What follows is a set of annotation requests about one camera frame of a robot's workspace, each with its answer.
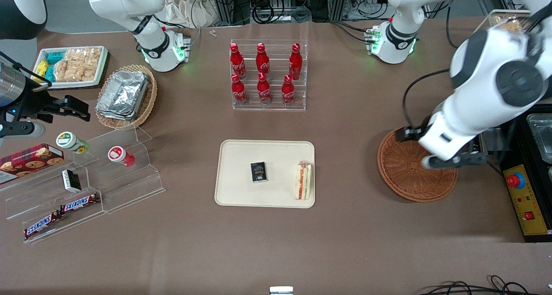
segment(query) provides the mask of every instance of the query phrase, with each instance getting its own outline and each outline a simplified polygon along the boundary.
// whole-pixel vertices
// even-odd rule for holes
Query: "yellow control panel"
[[[519,224],[526,236],[546,235],[548,229],[536,203],[535,195],[523,165],[503,172],[512,202],[516,208]]]

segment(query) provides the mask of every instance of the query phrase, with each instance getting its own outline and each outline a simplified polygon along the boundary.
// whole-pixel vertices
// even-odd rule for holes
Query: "yellow snack package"
[[[37,75],[41,75],[42,77],[44,77],[44,75],[46,75],[46,71],[48,70],[48,67],[50,66],[50,64],[48,64],[47,61],[45,60],[42,60],[38,63],[38,65],[36,66],[36,71],[35,73]],[[41,81],[41,79],[38,79],[37,77],[33,76],[33,80],[36,81],[37,83],[42,83],[43,81]]]

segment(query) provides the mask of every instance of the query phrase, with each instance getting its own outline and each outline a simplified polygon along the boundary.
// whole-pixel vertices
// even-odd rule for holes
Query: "red emergency stop button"
[[[508,177],[506,177],[506,183],[510,187],[521,189],[525,186],[525,178],[521,173],[513,173],[512,175],[508,175]]]
[[[532,212],[525,212],[525,219],[535,219],[535,215]]]

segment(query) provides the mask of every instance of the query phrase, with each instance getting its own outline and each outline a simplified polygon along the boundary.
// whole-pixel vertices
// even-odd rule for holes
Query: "foil container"
[[[105,87],[96,111],[106,118],[133,120],[144,98],[148,76],[142,72],[118,71]]]

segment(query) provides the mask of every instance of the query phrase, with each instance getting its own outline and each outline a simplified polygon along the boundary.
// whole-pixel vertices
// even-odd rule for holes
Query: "small jar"
[[[88,150],[88,143],[78,138],[73,132],[61,132],[56,138],[56,144],[76,154],[83,154]]]
[[[112,147],[112,149],[110,149],[107,153],[107,157],[109,158],[109,160],[113,161],[113,163],[121,163],[123,166],[126,167],[134,165],[134,155],[127,152],[121,146]]]

